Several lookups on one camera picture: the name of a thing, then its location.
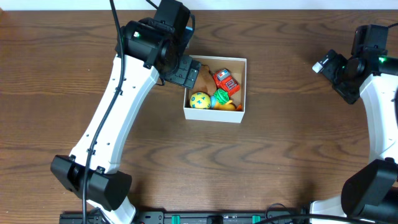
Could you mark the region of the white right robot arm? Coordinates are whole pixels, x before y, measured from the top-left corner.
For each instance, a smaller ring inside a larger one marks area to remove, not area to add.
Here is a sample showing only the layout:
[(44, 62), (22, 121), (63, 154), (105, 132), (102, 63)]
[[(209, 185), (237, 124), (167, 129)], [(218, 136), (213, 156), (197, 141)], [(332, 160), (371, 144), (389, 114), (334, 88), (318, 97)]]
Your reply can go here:
[(313, 67), (349, 104), (363, 101), (369, 163), (350, 177), (339, 196), (310, 204), (310, 213), (369, 223), (397, 223), (397, 59), (376, 50), (344, 58), (329, 50)]

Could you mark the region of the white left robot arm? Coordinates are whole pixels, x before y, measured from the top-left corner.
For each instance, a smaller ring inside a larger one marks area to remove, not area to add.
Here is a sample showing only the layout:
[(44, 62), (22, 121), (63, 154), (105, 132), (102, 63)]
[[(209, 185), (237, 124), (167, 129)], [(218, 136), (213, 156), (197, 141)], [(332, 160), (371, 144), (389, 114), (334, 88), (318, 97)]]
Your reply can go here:
[(130, 175), (120, 171), (127, 136), (157, 82), (193, 88), (200, 63), (184, 51), (195, 31), (194, 17), (131, 21), (118, 26), (113, 68), (104, 95), (84, 135), (69, 155), (54, 157), (50, 170), (92, 211), (63, 214), (61, 223), (131, 223)]

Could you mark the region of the yellow ball blue letters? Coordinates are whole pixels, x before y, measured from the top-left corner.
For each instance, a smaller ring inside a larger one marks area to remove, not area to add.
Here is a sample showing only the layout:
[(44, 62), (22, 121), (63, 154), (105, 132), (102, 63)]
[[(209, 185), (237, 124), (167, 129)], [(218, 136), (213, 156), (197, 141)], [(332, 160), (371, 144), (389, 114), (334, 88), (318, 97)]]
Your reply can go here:
[(211, 107), (211, 98), (206, 93), (199, 91), (191, 96), (189, 103), (191, 108), (207, 110)]

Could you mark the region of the brown plush bear toy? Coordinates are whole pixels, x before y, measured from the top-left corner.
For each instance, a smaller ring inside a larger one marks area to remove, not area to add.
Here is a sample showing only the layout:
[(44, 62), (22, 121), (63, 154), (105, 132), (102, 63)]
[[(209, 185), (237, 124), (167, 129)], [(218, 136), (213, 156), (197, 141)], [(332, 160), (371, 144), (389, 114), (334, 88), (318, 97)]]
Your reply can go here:
[(212, 96), (214, 95), (216, 90), (217, 86), (213, 79), (213, 75), (210, 71), (209, 66), (202, 65), (192, 91), (194, 93), (200, 91), (206, 93), (209, 96)]

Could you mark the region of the yellow rubber duck blue hat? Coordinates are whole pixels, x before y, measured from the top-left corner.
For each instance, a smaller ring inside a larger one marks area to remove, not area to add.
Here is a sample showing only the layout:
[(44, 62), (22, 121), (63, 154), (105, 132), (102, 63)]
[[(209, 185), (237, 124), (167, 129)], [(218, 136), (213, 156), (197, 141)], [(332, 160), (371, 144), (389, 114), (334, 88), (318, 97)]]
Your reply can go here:
[(235, 106), (235, 105), (233, 104), (233, 101), (232, 101), (232, 100), (229, 100), (229, 101), (227, 101), (225, 104), (222, 105), (222, 104), (216, 99), (215, 96), (211, 96), (210, 99), (211, 99), (211, 106), (210, 106), (210, 108), (213, 109), (213, 110), (241, 111), (242, 108), (243, 108), (241, 105)]

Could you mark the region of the green lattice ball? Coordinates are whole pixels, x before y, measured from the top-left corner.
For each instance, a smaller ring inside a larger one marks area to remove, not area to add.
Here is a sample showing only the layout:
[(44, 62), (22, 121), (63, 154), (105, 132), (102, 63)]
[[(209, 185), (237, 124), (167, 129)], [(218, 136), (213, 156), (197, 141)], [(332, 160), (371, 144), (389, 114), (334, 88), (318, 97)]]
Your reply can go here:
[(213, 96), (216, 98), (217, 102), (221, 105), (225, 105), (229, 101), (228, 92), (219, 88), (215, 91)]

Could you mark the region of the red toy fire truck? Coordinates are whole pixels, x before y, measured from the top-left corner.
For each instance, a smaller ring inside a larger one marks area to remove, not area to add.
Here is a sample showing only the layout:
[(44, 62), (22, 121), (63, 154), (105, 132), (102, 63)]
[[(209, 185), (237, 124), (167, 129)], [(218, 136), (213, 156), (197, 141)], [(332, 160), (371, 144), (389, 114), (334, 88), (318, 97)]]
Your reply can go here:
[(240, 90), (239, 83), (233, 78), (232, 74), (227, 69), (221, 69), (213, 75), (216, 87), (232, 96)]

